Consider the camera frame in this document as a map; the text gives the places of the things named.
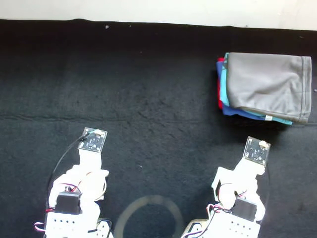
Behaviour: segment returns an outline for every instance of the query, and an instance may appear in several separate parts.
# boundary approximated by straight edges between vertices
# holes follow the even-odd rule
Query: circuit board
[[[85,128],[83,135],[86,135],[90,132],[89,135],[85,137],[85,140],[79,143],[78,149],[83,149],[83,150],[89,150],[89,151],[94,151],[94,152],[101,152],[103,149],[107,132],[104,130],[96,130],[92,128]]]
[[[265,166],[270,147],[271,144],[264,140],[248,136],[243,158]]]

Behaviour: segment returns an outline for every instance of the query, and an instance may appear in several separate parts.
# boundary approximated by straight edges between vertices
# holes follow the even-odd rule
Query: wire
[[[106,238],[109,238],[109,235],[110,235],[110,232],[112,229],[112,221],[110,219],[101,219],[101,220],[97,221],[97,224],[99,224],[100,222],[107,222],[108,223],[109,231],[108,231]]]
[[[245,194],[248,190],[245,190],[244,192],[241,192],[240,194],[238,194],[238,197],[241,197],[243,194]]]
[[[37,231],[37,232],[45,232],[45,229],[41,229],[41,228],[38,228],[37,225],[44,225],[45,223],[43,222],[36,222],[33,224],[33,227],[34,229]]]
[[[213,204],[208,204],[208,206],[206,207],[206,210],[207,210],[207,214],[208,214],[208,219],[210,219],[210,207],[213,208]]]
[[[79,141],[83,141],[88,135],[94,133],[96,130],[90,131],[85,135],[81,135],[80,137],[78,137],[74,142],[72,142],[65,150],[64,154],[60,157],[60,159],[57,161],[57,163],[55,164],[54,169],[52,170],[52,173],[49,177],[48,180],[48,184],[47,184],[47,196],[46,196],[46,209],[49,208],[49,195],[50,195],[50,186],[51,186],[51,182],[54,176],[54,173],[56,172],[60,162],[64,159],[65,155],[69,152],[69,150],[75,146]]]
[[[106,192],[106,188],[107,188],[107,183],[106,183],[106,180],[105,180],[103,192],[102,192],[102,194],[99,197],[96,198],[95,201],[97,201],[101,196],[104,195],[104,193]]]
[[[75,187],[71,190],[71,192],[74,192],[76,189],[79,190],[78,186],[81,184],[81,182],[82,182],[83,180],[84,180],[84,179],[80,180],[79,183],[77,184],[77,186],[75,186]]]
[[[192,235],[196,235],[196,234],[199,234],[201,233],[202,231],[199,231],[199,232],[188,232],[186,234],[184,234],[181,238],[185,238],[187,236],[192,236]]]
[[[232,184],[231,182],[226,182],[226,183],[223,183],[222,185],[220,185],[219,189],[218,189],[218,200],[220,201],[220,188],[223,186],[223,185],[226,185],[226,184]]]
[[[211,218],[210,221],[208,222],[208,225],[206,226],[206,228],[204,229],[204,231],[202,231],[202,232],[199,234],[199,236],[197,236],[196,238],[201,237],[201,236],[208,230],[208,227],[209,227],[209,225],[211,224],[211,221],[212,221],[212,219],[213,219],[213,217],[214,217],[215,214],[216,214],[216,212],[213,213],[212,218]]]
[[[267,205],[268,205],[269,189],[270,189],[270,178],[269,178],[268,163],[266,163],[266,173],[267,173],[267,195],[266,195],[266,199],[265,199],[265,203],[264,203],[265,212],[266,212]],[[263,220],[264,220],[264,217],[260,221],[260,225],[262,225]]]

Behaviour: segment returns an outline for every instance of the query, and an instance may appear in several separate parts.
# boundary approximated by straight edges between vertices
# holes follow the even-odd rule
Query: teal fabric
[[[228,100],[228,96],[227,96],[227,88],[226,88],[226,78],[227,78],[227,56],[228,53],[225,54],[224,56],[224,62],[222,65],[222,71],[221,71],[221,77],[220,77],[220,100],[222,101],[222,103],[226,106],[230,106],[229,104],[229,100]],[[246,111],[250,114],[253,114],[255,116],[259,116],[265,119],[265,115],[263,114],[259,114],[259,113],[253,113],[253,112],[249,112]],[[276,117],[272,117],[272,120],[286,124],[286,125],[292,125],[293,122],[290,120],[285,120],[285,119],[281,119],[281,118],[276,118]]]

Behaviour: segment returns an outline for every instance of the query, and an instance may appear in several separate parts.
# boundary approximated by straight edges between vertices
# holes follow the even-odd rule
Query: red fabric
[[[224,58],[218,58],[218,62],[223,62]],[[220,101],[220,79],[217,81],[217,98],[218,98],[218,107],[222,110],[222,102]]]

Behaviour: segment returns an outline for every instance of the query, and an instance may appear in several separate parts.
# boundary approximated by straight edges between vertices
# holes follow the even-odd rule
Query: white wall
[[[0,0],[0,18],[317,30],[317,0]]]

